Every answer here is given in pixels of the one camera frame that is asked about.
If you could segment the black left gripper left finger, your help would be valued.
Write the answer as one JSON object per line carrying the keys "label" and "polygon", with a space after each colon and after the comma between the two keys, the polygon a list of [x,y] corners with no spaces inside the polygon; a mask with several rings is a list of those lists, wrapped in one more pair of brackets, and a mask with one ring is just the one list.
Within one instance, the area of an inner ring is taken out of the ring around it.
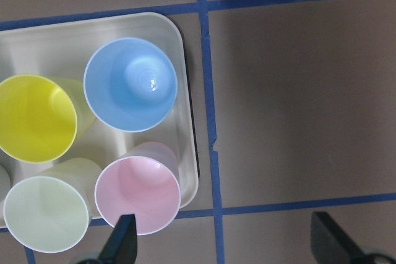
{"label": "black left gripper left finger", "polygon": [[85,257],[77,263],[134,264],[137,249],[136,217],[134,214],[121,215],[98,256]]}

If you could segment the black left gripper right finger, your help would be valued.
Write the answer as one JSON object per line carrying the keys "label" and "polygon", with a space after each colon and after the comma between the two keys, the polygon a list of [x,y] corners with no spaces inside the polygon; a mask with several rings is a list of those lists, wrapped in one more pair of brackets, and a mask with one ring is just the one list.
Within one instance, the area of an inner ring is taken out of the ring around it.
{"label": "black left gripper right finger", "polygon": [[324,211],[311,215],[311,253],[317,263],[395,263],[395,257],[384,252],[365,252]]}

